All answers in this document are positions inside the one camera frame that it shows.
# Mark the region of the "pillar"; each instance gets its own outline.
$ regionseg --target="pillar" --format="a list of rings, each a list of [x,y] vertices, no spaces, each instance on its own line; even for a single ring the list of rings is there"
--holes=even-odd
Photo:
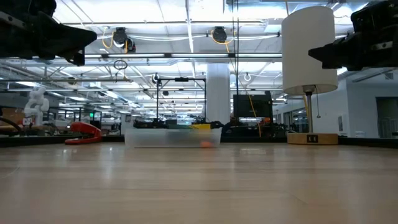
[[[230,70],[227,63],[207,65],[207,121],[229,122],[231,114]]]

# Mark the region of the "red stapler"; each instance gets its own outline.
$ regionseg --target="red stapler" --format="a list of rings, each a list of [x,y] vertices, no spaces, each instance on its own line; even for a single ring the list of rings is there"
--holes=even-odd
[[[91,124],[73,122],[70,130],[81,133],[82,138],[68,139],[65,141],[65,144],[89,144],[102,141],[101,130]]]

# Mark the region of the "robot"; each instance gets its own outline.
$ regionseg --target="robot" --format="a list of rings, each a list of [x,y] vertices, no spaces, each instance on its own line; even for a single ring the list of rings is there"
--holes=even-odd
[[[50,104],[49,100],[44,98],[46,89],[44,87],[35,87],[29,93],[29,101],[25,105],[25,117],[35,115],[35,124],[37,126],[43,125],[43,112],[48,111]]]

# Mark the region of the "clear plastic bin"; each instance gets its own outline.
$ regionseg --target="clear plastic bin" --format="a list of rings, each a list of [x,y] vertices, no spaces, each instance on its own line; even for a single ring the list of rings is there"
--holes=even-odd
[[[124,141],[127,147],[201,147],[202,142],[211,142],[218,147],[221,129],[136,129],[126,130]]]

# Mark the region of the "lamp shade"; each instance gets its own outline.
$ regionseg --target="lamp shade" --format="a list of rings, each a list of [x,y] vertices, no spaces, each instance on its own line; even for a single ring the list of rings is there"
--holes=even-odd
[[[308,50],[335,40],[333,10],[315,6],[298,10],[282,22],[283,89],[303,95],[303,86],[315,85],[318,93],[337,89],[337,71],[322,69],[322,63],[308,56]]]

